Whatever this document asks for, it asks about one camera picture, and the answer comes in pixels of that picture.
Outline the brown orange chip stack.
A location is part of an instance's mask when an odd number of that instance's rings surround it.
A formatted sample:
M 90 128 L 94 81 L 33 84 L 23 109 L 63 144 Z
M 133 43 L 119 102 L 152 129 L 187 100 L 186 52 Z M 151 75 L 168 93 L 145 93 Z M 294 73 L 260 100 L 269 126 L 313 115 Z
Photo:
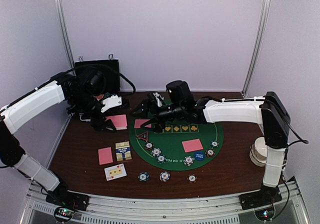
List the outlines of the brown orange chip stack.
M 197 177 L 194 174 L 190 174 L 187 177 L 187 180 L 188 180 L 189 183 L 195 183 L 197 181 Z

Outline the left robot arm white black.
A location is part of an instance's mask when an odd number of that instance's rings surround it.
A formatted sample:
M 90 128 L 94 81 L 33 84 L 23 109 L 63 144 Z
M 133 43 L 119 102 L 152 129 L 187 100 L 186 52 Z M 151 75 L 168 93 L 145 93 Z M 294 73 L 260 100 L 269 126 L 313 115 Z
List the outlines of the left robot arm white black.
M 14 134 L 43 111 L 64 101 L 70 105 L 68 113 L 87 114 L 94 130 L 115 132 L 113 122 L 106 119 L 107 113 L 128 106 L 129 102 L 117 94 L 98 99 L 105 93 L 107 79 L 95 64 L 84 68 L 86 70 L 80 76 L 72 75 L 71 70 L 60 72 L 0 110 L 0 160 L 3 168 L 14 168 L 35 181 L 61 206 L 72 202 L 67 184 L 30 156 Z

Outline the red-backed card deck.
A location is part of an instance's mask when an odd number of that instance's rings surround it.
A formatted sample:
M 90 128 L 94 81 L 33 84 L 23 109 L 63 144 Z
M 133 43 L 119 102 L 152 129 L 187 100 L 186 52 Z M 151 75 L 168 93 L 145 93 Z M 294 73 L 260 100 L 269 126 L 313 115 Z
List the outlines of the red-backed card deck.
M 111 120 L 117 131 L 126 130 L 128 128 L 126 114 L 108 116 L 106 117 L 106 120 Z

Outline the blue tan chip stack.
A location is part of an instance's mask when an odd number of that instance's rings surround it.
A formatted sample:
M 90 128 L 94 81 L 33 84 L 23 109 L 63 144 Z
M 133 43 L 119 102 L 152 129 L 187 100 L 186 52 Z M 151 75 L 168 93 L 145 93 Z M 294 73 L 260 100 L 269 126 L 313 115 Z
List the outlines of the blue tan chip stack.
M 162 171 L 160 174 L 159 174 L 159 180 L 161 182 L 167 182 L 169 181 L 171 178 L 171 174 L 168 172 L 168 171 Z

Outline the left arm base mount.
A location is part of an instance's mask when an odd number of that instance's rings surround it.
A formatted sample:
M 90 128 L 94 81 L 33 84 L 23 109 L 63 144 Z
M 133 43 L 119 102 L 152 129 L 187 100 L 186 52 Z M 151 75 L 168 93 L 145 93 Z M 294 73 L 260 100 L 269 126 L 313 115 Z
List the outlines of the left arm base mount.
M 57 206 L 53 211 L 53 216 L 60 223 L 70 221 L 78 211 L 86 211 L 89 200 L 88 195 L 74 192 L 68 192 L 66 200 L 58 200 L 50 194 L 47 194 L 45 198 L 47 203 Z

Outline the red checkered playing card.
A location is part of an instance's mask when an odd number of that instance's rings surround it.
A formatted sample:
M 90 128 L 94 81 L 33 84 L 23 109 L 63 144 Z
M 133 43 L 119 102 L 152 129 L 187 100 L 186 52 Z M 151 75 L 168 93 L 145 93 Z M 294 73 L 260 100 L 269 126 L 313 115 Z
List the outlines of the red checkered playing card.
M 149 121 L 149 119 L 136 119 L 134 122 L 134 128 L 140 129 L 142 127 L 142 125 L 148 121 Z

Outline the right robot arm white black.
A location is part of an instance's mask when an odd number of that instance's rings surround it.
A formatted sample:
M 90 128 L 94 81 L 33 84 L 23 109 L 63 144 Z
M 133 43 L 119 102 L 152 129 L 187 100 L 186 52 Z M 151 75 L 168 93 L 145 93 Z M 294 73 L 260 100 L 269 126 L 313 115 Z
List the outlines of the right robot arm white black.
M 291 118 L 277 94 L 269 91 L 264 96 L 247 99 L 216 99 L 205 96 L 195 100 L 189 91 L 168 90 L 171 100 L 166 104 L 160 94 L 150 93 L 131 115 L 150 117 L 151 131 L 159 133 L 168 121 L 183 119 L 195 124 L 244 122 L 263 126 L 267 156 L 261 190 L 256 194 L 259 204 L 266 205 L 276 196 L 282 170 L 285 167 L 288 138 L 292 132 L 297 141 L 308 144 L 291 126 Z

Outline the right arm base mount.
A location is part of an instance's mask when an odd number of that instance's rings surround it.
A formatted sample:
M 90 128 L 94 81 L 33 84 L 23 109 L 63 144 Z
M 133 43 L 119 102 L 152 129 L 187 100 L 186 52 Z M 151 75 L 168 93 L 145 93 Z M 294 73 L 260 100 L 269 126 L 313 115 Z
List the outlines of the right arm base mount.
M 275 203 L 283 198 L 280 194 L 272 196 L 261 191 L 241 194 L 239 201 L 242 210 L 254 210 L 255 217 L 260 221 L 270 221 L 276 216 Z

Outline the triangular black red dealer button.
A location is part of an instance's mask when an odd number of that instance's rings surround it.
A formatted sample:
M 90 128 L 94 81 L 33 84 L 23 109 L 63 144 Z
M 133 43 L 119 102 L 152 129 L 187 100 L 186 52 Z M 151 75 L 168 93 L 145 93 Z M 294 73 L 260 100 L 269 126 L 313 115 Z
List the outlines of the triangular black red dealer button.
M 144 141 L 146 143 L 149 142 L 149 132 L 148 131 L 145 131 L 143 133 L 137 134 L 135 137 L 140 141 Z

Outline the blue green chip stack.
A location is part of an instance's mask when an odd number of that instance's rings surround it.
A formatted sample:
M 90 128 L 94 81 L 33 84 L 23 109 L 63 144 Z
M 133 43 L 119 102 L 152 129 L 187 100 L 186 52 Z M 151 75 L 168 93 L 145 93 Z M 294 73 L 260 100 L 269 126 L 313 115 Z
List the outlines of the blue green chip stack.
M 140 182 L 147 182 L 150 179 L 150 175 L 148 172 L 141 172 L 138 175 L 138 180 Z

